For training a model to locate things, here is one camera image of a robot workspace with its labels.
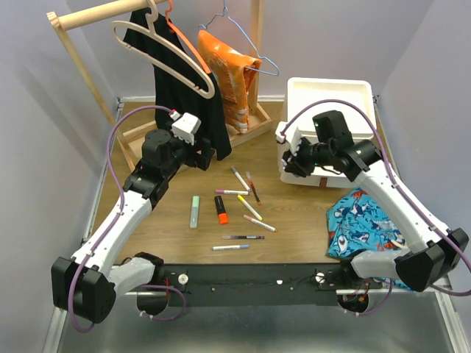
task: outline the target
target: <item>black shirt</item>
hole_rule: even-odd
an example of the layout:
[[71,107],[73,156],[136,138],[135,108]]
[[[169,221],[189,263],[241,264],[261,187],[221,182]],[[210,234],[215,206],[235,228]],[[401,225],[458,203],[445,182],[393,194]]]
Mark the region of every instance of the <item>black shirt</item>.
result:
[[[130,21],[147,28],[146,13],[150,13],[149,8],[134,11],[131,14]],[[167,39],[184,51],[178,36],[170,32],[170,27],[167,25],[164,15],[159,15],[159,18],[154,22],[154,27],[159,36]],[[155,40],[128,29],[124,36],[124,41],[178,71],[203,90],[208,90],[208,86],[201,76],[191,66]],[[208,138],[211,141],[211,147],[216,150],[218,160],[228,156],[232,148],[224,123],[221,92],[214,75],[208,75],[215,89],[214,97],[211,99],[201,97],[193,89],[156,66],[154,66],[154,76],[156,105],[175,109],[180,114],[190,113],[198,117],[201,120],[201,126],[196,134],[196,138],[199,140],[201,138]],[[170,120],[166,112],[161,110],[155,111],[155,121],[158,127],[165,126]]]

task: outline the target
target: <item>wooden floor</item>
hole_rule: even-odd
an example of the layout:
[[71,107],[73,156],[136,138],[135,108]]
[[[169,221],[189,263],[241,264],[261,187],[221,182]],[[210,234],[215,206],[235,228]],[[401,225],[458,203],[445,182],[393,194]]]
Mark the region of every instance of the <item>wooden floor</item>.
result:
[[[173,178],[166,195],[153,213],[136,229],[124,246],[117,262],[138,252],[149,252],[166,263],[296,263],[331,262],[327,251],[326,210],[337,202],[345,189],[316,188],[285,184],[277,169],[277,145],[274,129],[280,120],[280,102],[263,103],[273,119],[272,131],[233,149],[222,161],[213,160],[204,172],[189,169]],[[135,108],[127,103],[124,112]],[[131,118],[125,129],[153,119],[153,111],[143,111]],[[113,165],[121,183],[129,174],[124,157],[115,145]],[[214,205],[215,189],[241,190],[231,172],[234,165],[245,176],[250,171],[262,206],[253,196],[247,201],[263,216],[263,221],[277,228],[269,232],[243,219],[248,210],[236,196],[224,195],[229,224],[220,225]],[[189,229],[191,198],[200,196],[198,229]],[[116,203],[118,191],[110,178],[105,180],[94,229]],[[265,240],[222,240],[223,235],[264,235]],[[248,243],[247,250],[211,251],[212,246]]]

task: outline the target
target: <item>blue shark print fabric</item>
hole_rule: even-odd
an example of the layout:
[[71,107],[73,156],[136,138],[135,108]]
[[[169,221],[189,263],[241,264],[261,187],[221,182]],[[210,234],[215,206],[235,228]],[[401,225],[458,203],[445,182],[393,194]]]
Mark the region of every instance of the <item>blue shark print fabric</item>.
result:
[[[400,231],[365,191],[351,190],[327,211],[327,254],[343,259],[360,249],[388,252],[399,249],[391,240],[405,244]],[[396,285],[405,287],[401,281]]]

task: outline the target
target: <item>orange highlighter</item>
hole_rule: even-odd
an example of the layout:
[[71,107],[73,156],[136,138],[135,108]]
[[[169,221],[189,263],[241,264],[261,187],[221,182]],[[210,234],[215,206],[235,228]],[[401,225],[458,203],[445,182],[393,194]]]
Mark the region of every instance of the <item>orange highlighter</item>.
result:
[[222,202],[222,197],[214,197],[214,202],[216,203],[216,211],[218,211],[219,223],[228,224],[229,218],[227,217],[226,209],[224,208],[224,203]]

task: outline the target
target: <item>white box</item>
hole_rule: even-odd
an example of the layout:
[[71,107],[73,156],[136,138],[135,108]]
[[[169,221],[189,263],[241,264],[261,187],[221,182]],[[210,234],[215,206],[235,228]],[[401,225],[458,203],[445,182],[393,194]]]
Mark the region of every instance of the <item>white box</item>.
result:
[[[346,79],[308,79],[293,77],[288,81],[287,93],[283,104],[283,120],[290,121],[300,110],[309,104],[322,99],[341,99],[360,108],[376,127],[375,107],[373,105],[371,85],[366,81]],[[364,118],[353,108],[339,103],[324,103],[312,107],[302,114],[295,125],[300,129],[302,136],[311,143],[318,142],[312,118],[317,114],[329,110],[338,110],[343,113],[349,130],[355,142],[371,139],[373,133]],[[353,188],[354,185],[343,175],[338,176],[321,168],[315,168],[311,176],[306,178],[295,177],[285,173],[281,157],[287,148],[278,146],[278,168],[281,172],[281,181],[289,184],[319,186],[321,177],[327,177],[327,186],[330,188]]]

